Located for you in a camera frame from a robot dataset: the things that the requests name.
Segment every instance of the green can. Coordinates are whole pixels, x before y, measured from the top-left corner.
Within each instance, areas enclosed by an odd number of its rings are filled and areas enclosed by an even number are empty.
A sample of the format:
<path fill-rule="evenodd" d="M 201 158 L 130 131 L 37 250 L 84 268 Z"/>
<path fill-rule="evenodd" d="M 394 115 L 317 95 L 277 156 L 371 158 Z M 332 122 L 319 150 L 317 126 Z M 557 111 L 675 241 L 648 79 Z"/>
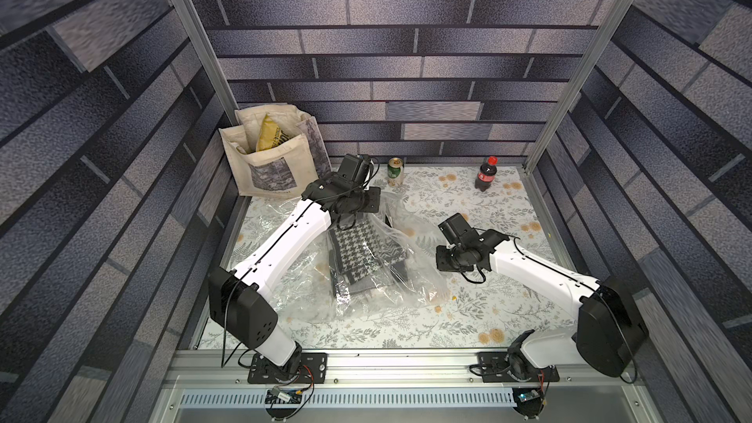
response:
<path fill-rule="evenodd" d="M 404 180 L 405 162 L 399 157 L 392 157 L 387 169 L 387 182 L 390 186 L 399 186 Z"/>

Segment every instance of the canvas tote bag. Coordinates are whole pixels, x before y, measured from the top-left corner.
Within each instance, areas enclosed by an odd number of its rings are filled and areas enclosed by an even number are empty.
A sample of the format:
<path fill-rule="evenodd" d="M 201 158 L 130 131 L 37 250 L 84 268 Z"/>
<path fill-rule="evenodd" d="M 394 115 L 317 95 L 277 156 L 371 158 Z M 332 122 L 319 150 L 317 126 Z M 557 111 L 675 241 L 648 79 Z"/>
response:
<path fill-rule="evenodd" d="M 242 124 L 220 129 L 220 134 L 241 196 L 297 197 L 332 169 L 316 119 L 294 105 L 263 105 L 235 114 Z M 290 140 L 255 152 L 266 115 Z"/>

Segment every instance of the gray brick wall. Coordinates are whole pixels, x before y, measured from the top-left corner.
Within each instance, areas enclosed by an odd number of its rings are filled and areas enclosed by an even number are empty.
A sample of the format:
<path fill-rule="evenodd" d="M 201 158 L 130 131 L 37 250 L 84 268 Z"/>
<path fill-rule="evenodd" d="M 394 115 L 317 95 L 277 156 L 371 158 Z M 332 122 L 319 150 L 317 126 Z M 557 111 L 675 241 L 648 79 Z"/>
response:
<path fill-rule="evenodd" d="M 536 169 L 572 258 L 622 278 L 665 421 L 752 421 L 752 0 L 635 0 Z"/>
<path fill-rule="evenodd" d="M 0 420 L 143 421 L 238 197 L 229 121 L 169 0 L 0 2 Z"/>
<path fill-rule="evenodd" d="M 193 3 L 240 107 L 295 104 L 328 123 L 322 131 L 336 156 L 358 149 L 345 143 L 369 143 L 360 150 L 412 161 L 519 161 L 521 150 L 510 148 L 524 146 L 468 144 L 447 152 L 439 142 L 534 141 L 611 1 Z M 437 144 L 391 145 L 395 152 L 370 144 L 415 139 Z"/>

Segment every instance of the clear plastic bag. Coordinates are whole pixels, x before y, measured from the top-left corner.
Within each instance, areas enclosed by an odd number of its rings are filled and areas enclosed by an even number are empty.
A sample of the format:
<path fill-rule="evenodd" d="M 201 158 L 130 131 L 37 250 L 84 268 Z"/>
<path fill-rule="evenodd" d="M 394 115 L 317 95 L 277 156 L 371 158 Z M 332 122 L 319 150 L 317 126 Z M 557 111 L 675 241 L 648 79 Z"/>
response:
<path fill-rule="evenodd" d="M 304 250 L 269 301 L 277 313 L 305 322 L 330 322 L 392 307 L 439 305 L 449 299 L 446 280 L 430 250 L 383 222 L 388 214 L 397 227 L 407 229 L 406 225 L 417 226 L 422 220 L 407 212 L 396 195 L 382 192 L 381 196 L 378 214 L 358 214 L 350 229 L 353 218 L 346 216 L 339 228 L 333 224 Z M 252 203 L 244 232 L 256 241 L 236 250 L 231 266 L 253 253 L 297 201 Z M 429 224 L 421 226 L 428 230 Z"/>

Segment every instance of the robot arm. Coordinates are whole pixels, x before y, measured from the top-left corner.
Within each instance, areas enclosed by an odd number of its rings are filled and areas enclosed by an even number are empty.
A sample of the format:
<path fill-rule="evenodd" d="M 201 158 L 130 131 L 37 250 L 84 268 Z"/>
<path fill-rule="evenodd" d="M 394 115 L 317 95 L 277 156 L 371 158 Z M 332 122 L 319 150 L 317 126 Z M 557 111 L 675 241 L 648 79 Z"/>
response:
<path fill-rule="evenodd" d="M 295 259 L 332 223 L 343 215 L 378 212 L 381 190 L 367 186 L 375 175 L 371 168 L 368 155 L 347 155 L 336 174 L 306 187 L 295 210 L 250 257 L 232 271 L 214 268 L 209 275 L 212 319 L 282 373 L 297 369 L 301 348 L 277 325 L 268 303 L 271 294 Z"/>
<path fill-rule="evenodd" d="M 639 346 L 647 328 L 632 295 L 616 278 L 605 281 L 575 273 L 533 255 L 516 239 L 489 229 L 478 233 L 460 214 L 438 226 L 454 244 L 436 249 L 440 271 L 489 270 L 516 279 L 564 309 L 576 325 L 551 331 L 527 331 L 508 349 L 510 373 L 529 380 L 556 364 L 588 363 L 598 372 L 618 377 Z"/>

